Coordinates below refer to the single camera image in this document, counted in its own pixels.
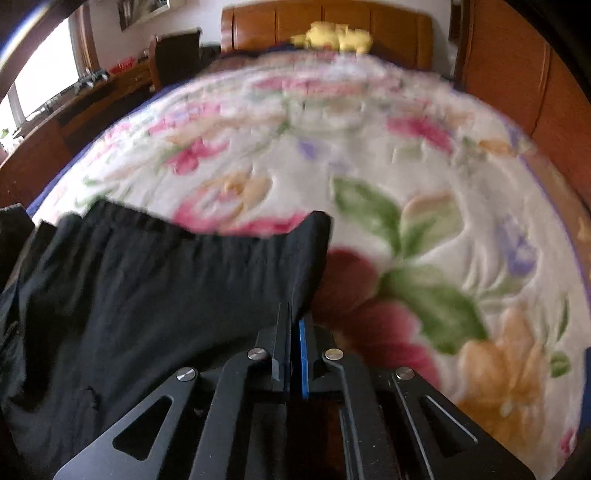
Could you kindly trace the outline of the wooden headboard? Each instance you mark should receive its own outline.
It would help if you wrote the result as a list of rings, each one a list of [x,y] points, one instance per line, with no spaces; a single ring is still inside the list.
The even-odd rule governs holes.
[[[430,15],[372,1],[263,1],[221,13],[221,51],[263,51],[310,38],[320,49],[362,50],[353,36],[366,32],[369,53],[399,66],[430,71],[434,32]]]

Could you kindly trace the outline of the red basket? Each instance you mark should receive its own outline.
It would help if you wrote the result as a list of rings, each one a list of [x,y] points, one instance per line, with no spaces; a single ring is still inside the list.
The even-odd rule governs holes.
[[[133,68],[136,64],[136,59],[134,57],[128,57],[125,59],[120,60],[114,66],[112,66],[108,72],[110,75],[117,75],[123,72],[126,72]]]

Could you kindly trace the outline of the wooden wardrobe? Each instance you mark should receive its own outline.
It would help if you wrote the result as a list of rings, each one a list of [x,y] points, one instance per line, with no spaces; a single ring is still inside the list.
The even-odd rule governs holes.
[[[551,44],[507,1],[464,1],[455,77],[515,121],[590,203],[590,99]]]

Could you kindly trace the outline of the yellow plush toy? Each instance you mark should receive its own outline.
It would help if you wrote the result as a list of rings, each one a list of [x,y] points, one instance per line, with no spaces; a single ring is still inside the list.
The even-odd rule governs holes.
[[[310,29],[304,34],[291,36],[290,44],[297,48],[362,55],[370,52],[373,37],[369,31],[353,29],[346,24],[318,21],[311,23]]]

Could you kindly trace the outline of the shiny black jacket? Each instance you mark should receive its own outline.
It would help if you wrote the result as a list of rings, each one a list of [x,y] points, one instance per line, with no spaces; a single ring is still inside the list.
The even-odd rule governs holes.
[[[0,231],[0,281],[1,290],[6,288],[21,252],[35,231],[35,224],[22,204],[1,208]]]

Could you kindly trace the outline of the floral bed blanket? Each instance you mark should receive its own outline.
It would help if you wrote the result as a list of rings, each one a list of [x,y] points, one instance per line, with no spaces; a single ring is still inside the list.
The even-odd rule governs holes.
[[[231,58],[118,121],[31,206],[119,201],[266,236],[332,217],[315,319],[415,368],[540,479],[573,452],[590,306],[558,198],[513,123],[435,74],[304,51]]]

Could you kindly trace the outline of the wooden desk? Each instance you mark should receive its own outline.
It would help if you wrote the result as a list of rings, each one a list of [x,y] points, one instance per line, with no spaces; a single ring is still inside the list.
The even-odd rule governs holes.
[[[151,88],[144,61],[52,113],[1,163],[1,205],[29,206],[84,147],[148,100]]]

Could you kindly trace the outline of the wooden chair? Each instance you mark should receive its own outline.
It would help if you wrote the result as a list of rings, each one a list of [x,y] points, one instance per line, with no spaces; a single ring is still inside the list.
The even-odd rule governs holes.
[[[155,92],[195,76],[200,70],[201,30],[153,36],[148,45],[148,68]]]

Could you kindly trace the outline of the black trench coat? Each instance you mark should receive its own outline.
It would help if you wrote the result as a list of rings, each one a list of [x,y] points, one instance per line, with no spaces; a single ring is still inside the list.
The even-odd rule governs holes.
[[[1,475],[49,479],[177,369],[311,308],[332,220],[194,234],[99,200],[42,224],[1,296]]]

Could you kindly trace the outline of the white wall shelf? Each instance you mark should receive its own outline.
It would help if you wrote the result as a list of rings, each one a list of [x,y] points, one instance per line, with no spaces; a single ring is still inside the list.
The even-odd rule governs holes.
[[[185,0],[119,0],[116,2],[122,31],[161,14],[183,7]]]

